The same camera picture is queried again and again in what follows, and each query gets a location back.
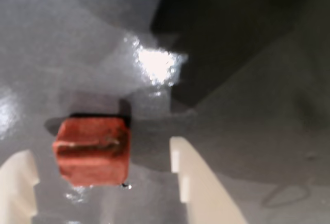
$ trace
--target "white plastic part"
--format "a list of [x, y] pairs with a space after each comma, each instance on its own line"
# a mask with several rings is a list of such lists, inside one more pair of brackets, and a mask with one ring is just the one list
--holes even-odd
[[35, 161], [29, 151], [12, 155], [0, 167], [1, 224], [31, 224], [37, 213], [34, 185], [38, 183]]
[[171, 167], [190, 224], [246, 224], [242, 213], [196, 149], [182, 137], [170, 140]]

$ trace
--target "cube top face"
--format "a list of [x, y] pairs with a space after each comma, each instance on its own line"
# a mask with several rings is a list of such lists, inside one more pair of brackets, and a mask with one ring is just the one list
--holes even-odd
[[116, 117], [68, 118], [53, 143], [61, 175], [76, 186], [123, 183], [129, 147], [130, 132]]

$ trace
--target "orange foam block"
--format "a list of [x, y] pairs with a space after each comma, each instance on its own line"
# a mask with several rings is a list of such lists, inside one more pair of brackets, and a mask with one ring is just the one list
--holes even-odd
[[116, 117], [68, 118], [53, 143], [61, 175], [75, 186], [124, 183], [129, 147], [130, 131]]

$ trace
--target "block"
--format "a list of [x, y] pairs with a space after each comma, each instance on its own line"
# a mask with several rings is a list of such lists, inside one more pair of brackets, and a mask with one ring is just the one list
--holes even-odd
[[117, 117], [67, 118], [53, 151], [74, 186], [120, 185], [128, 175], [130, 131]]

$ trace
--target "shiny surface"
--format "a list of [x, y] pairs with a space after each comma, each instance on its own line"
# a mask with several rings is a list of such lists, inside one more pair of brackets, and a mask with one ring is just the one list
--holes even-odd
[[[0, 160], [36, 155], [35, 224], [186, 223], [175, 135], [250, 223], [329, 223], [330, 0], [198, 0], [179, 37], [147, 32], [159, 1], [0, 0]], [[72, 188], [48, 130], [120, 99], [132, 189]]]

